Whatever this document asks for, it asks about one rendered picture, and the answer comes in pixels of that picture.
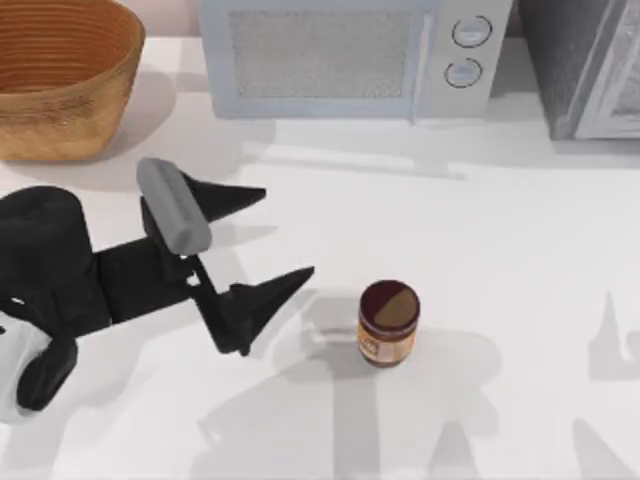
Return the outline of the brown jar with orange label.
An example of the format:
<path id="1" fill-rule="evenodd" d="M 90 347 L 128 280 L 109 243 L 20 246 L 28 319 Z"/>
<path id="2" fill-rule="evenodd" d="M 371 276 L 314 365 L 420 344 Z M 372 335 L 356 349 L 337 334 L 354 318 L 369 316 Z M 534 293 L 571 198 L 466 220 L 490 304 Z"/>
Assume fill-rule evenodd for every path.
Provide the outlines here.
<path id="1" fill-rule="evenodd" d="M 358 347 L 378 368 L 404 362 L 416 340 L 421 303 L 404 282 L 384 279 L 370 284 L 359 299 Z"/>

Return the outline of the pale microwave door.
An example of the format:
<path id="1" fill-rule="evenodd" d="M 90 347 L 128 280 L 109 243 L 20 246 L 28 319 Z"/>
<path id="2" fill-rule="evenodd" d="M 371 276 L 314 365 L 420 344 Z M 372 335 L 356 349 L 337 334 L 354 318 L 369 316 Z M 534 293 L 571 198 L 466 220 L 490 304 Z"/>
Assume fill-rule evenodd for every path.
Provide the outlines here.
<path id="1" fill-rule="evenodd" d="M 407 118 L 433 0 L 198 0 L 216 115 Z"/>

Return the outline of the woven wooden basket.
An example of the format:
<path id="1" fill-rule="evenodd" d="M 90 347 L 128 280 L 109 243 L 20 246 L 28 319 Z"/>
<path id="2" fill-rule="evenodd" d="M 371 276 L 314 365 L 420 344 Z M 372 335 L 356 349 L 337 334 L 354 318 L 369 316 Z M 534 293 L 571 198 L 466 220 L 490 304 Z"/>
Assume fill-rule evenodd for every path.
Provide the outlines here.
<path id="1" fill-rule="evenodd" d="M 145 37 L 143 22 L 118 0 L 0 0 L 0 160 L 104 152 Z"/>

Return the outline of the pale microwave oven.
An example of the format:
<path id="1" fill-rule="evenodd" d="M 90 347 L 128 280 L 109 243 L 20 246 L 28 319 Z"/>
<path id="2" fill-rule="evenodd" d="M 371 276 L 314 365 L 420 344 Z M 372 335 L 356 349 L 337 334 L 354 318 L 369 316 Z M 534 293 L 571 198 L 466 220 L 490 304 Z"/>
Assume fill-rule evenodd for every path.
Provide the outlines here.
<path id="1" fill-rule="evenodd" d="M 480 116 L 489 100 L 513 0 L 433 0 L 429 53 L 424 71 L 417 121 Z M 455 23 L 481 15 L 490 20 L 493 32 L 477 48 L 461 48 L 452 39 Z M 483 67 L 481 79 L 472 87 L 454 89 L 444 79 L 451 62 L 473 58 Z"/>

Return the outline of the round microwave knob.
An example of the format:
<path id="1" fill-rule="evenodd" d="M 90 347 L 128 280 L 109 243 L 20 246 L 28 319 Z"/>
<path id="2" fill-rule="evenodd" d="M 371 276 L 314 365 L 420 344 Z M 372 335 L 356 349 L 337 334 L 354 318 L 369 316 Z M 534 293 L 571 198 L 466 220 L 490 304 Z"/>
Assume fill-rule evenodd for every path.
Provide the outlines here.
<path id="1" fill-rule="evenodd" d="M 444 70 L 444 79 L 454 89 L 474 86 L 483 75 L 482 65 L 473 58 L 451 62 Z"/>
<path id="2" fill-rule="evenodd" d="M 461 48 L 477 48 L 488 41 L 492 32 L 490 20 L 476 15 L 458 20 L 452 29 L 452 39 Z"/>

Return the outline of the pale cabinet door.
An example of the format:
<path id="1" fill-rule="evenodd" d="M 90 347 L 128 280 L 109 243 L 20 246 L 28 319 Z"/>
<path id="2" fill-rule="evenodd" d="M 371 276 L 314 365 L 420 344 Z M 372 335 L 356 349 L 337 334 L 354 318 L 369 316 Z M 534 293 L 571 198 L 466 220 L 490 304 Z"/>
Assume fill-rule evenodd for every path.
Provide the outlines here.
<path id="1" fill-rule="evenodd" d="M 609 0 L 575 136 L 640 140 L 640 0 Z"/>

